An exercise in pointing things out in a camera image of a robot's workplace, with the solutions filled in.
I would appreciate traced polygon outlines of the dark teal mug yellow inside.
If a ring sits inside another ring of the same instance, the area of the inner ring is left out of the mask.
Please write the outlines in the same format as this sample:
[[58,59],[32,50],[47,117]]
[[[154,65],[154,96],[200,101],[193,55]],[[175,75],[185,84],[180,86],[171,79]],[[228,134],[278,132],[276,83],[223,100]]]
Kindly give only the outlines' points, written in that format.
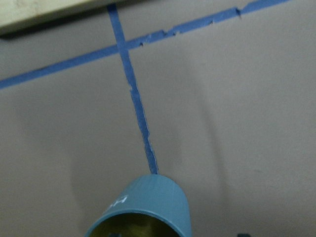
[[190,237],[183,190],[157,174],[132,181],[88,229],[87,237]]

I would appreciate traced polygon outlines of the bamboo cutting board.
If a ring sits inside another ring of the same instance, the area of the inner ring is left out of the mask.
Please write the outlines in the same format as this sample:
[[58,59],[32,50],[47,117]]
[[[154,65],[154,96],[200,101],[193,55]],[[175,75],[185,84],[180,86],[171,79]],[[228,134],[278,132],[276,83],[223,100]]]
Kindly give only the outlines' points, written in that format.
[[111,4],[135,4],[137,0],[2,0],[0,37],[9,38],[32,28],[61,20],[95,15]]

